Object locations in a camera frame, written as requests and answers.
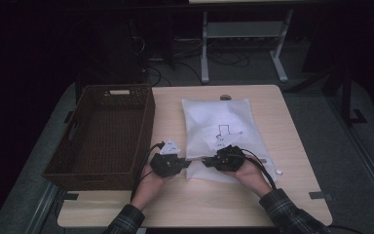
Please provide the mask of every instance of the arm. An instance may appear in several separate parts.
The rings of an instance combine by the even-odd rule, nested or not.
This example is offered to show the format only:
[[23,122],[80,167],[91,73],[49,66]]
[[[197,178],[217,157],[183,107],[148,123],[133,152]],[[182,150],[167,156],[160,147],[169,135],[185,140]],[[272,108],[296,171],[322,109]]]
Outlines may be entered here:
[[236,172],[225,172],[235,177],[244,187],[259,196],[265,209],[280,233],[330,233],[326,226],[305,211],[298,209],[282,189],[273,190],[260,170],[244,160]]
[[142,181],[138,184],[135,195],[131,202],[123,207],[120,213],[108,225],[103,232],[114,234],[132,234],[136,233],[145,216],[142,213],[148,203],[154,200],[160,192],[163,185],[171,177],[159,177],[152,173],[150,165],[147,164],[141,174]]

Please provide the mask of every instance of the plaid sleeve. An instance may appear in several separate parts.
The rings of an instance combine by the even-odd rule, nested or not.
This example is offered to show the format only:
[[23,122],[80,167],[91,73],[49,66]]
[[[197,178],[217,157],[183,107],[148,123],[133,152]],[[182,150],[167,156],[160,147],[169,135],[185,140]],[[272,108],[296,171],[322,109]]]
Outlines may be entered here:
[[280,233],[330,233],[328,228],[307,212],[298,209],[282,189],[276,189],[260,199]]
[[144,218],[144,214],[139,209],[130,204],[125,205],[103,234],[136,233]]

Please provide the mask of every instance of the black cable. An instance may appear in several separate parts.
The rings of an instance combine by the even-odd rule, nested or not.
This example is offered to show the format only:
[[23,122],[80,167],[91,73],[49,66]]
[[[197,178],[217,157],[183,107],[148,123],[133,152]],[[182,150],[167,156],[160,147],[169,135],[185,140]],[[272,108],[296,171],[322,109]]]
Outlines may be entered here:
[[[151,73],[148,71],[148,68],[151,68],[151,69],[157,71],[157,73],[158,73],[158,74],[155,75],[155,76],[158,76],[159,79],[156,81],[156,83],[154,83],[154,85],[151,84],[151,79],[150,79],[150,74],[151,74]],[[154,67],[151,67],[151,66],[147,67],[147,75],[148,75],[148,80],[149,80],[149,82],[150,82],[150,85],[151,85],[152,87],[155,87],[156,85],[158,85],[158,84],[160,83],[162,77],[163,77],[162,74],[161,74],[161,72],[160,72],[158,69],[156,69],[156,68],[154,68]]]
[[145,154],[145,156],[144,156],[144,158],[143,158],[143,160],[142,160],[142,164],[141,164],[140,167],[139,167],[138,173],[136,174],[136,178],[135,178],[135,180],[134,180],[134,184],[133,184],[133,186],[132,186],[132,191],[131,191],[131,200],[132,200],[132,198],[133,198],[134,195],[135,195],[135,191],[136,191],[136,188],[138,187],[139,182],[142,180],[142,178],[140,178],[140,177],[141,177],[141,174],[142,174],[142,169],[143,169],[144,166],[147,164],[147,162],[148,162],[148,158],[149,158],[151,152],[153,152],[153,150],[154,150],[155,148],[163,148],[164,145],[165,145],[164,142],[156,143],[156,144],[154,144],[153,146],[151,146],[151,148],[150,148],[150,149],[148,150],[148,152]]
[[179,53],[173,55],[173,58],[174,59],[184,59],[184,58],[190,57],[192,55],[198,55],[201,52],[201,48],[202,48],[203,44],[202,44],[202,40],[198,39],[197,41],[199,41],[200,43],[198,45],[196,45],[194,48],[186,49],[185,51],[179,52]]
[[[224,54],[231,54],[235,56],[237,59],[229,60],[229,59],[223,58]],[[235,53],[224,53],[220,49],[213,49],[213,51],[207,54],[207,57],[208,59],[211,59],[214,63],[221,64],[221,65],[232,65],[232,66],[243,60],[241,57],[239,57]]]
[[152,85],[152,87],[155,87],[156,85],[158,85],[159,83],[160,83],[160,81],[161,81],[161,79],[163,78],[164,80],[166,80],[167,82],[168,82],[168,84],[172,87],[172,83],[170,82],[170,80],[169,79],[167,79],[166,77],[164,77],[163,75],[162,75],[162,73],[160,72],[160,70],[159,69],[157,69],[157,68],[155,68],[155,67],[152,67],[152,66],[148,66],[147,67],[147,69],[153,69],[153,70],[155,70],[158,74],[156,75],[156,74],[152,74],[152,75],[155,75],[155,76],[159,76],[159,80],[154,84],[154,85]]
[[192,53],[186,54],[184,56],[182,56],[184,53],[178,53],[176,55],[176,57],[174,57],[174,60],[189,59],[189,58],[192,58],[192,57],[195,57],[195,56],[200,56],[202,54],[201,50],[199,50],[199,51],[191,50],[191,52]]
[[144,175],[138,183],[140,183],[143,179],[145,179],[148,175],[152,174],[154,171],[149,172],[148,174]]
[[200,44],[202,44],[202,39],[200,39],[200,38],[195,38],[195,39],[172,39],[172,41],[176,42],[176,43],[181,43],[181,44],[184,44],[184,45],[194,45],[197,42],[200,42]]
[[141,48],[139,49],[139,52],[134,52],[136,56],[138,56],[138,58],[141,58],[142,57],[142,53],[144,52],[144,49],[145,49],[145,41],[144,39],[142,39],[142,37],[132,37],[132,40],[140,40],[141,41]]
[[277,189],[276,185],[275,185],[275,182],[273,181],[270,174],[267,172],[266,168],[263,166],[263,163],[260,161],[260,159],[254,153],[252,153],[251,151],[249,151],[247,149],[242,149],[242,151],[250,153],[251,155],[253,155],[257,159],[257,161],[255,161],[252,158],[247,158],[247,157],[245,158],[247,161],[254,164],[263,173],[263,175],[269,180],[270,186],[272,186],[273,189]]
[[363,234],[363,233],[361,233],[357,230],[354,230],[350,227],[344,227],[344,226],[339,226],[339,225],[330,224],[330,225],[327,226],[327,228],[342,229],[342,230],[352,231],[352,232],[357,233],[357,234]]
[[[238,49],[233,46],[231,40],[230,40],[230,47],[234,51],[238,51]],[[229,53],[229,54],[231,54],[231,55],[233,55],[237,58],[236,60],[231,61],[231,60],[228,60],[226,58],[223,58],[223,53],[222,52],[220,52],[220,53],[221,53],[221,56],[215,58],[214,54],[212,52],[210,52],[210,53],[208,53],[208,59],[211,59],[214,63],[217,63],[217,64],[231,65],[231,66],[235,66],[235,67],[247,67],[250,64],[250,60],[249,60],[248,55],[242,54],[242,57],[241,57],[238,53]],[[240,63],[244,60],[245,60],[245,64],[238,65],[238,63]]]
[[190,68],[194,72],[194,74],[196,74],[196,76],[199,78],[200,83],[202,83],[202,77],[199,75],[199,73],[197,73],[197,71],[193,67],[191,67],[190,65],[187,65],[186,63],[179,62],[179,61],[175,61],[174,63],[184,65]]

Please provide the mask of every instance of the metal stand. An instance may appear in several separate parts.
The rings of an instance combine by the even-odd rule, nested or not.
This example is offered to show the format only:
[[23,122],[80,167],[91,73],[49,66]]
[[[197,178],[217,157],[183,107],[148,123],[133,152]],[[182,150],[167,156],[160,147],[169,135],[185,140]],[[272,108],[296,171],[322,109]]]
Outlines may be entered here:
[[270,52],[273,64],[279,79],[285,83],[288,81],[279,56],[284,39],[289,28],[293,10],[287,11],[285,20],[279,21],[242,21],[242,22],[208,22],[207,12],[203,14],[203,51],[201,57],[202,83],[209,82],[207,64],[207,38],[231,38],[231,37],[278,37],[276,49]]
[[281,55],[281,48],[283,47],[284,39],[286,37],[287,29],[289,28],[290,19],[292,15],[293,15],[293,10],[292,9],[288,10],[286,14],[286,19],[284,20],[284,23],[281,26],[278,46],[276,47],[274,51],[270,52],[270,56],[272,57],[272,61],[273,61],[273,64],[275,65],[276,72],[279,75],[279,79],[283,83],[286,83],[288,79],[287,79],[286,73],[284,72],[283,66],[281,65],[281,60],[279,59],[279,56]]

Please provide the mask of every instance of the table leg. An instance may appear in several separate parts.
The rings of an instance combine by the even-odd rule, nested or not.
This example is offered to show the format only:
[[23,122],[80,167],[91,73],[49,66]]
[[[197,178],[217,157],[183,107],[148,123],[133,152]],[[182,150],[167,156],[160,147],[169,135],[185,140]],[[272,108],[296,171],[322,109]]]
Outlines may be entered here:
[[292,15],[293,15],[293,9],[288,10],[286,14],[286,18],[283,22],[283,25],[281,26],[278,45],[276,46],[275,50],[270,52],[270,56],[272,57],[272,61],[273,61],[273,64],[275,65],[276,72],[279,75],[279,79],[283,83],[286,83],[288,79],[283,69],[283,66],[281,65],[281,60],[279,56],[281,55],[281,48],[283,47],[284,39],[286,37],[287,29],[289,28]]
[[202,51],[202,83],[208,83],[208,64],[207,64],[207,12],[203,13],[203,51]]

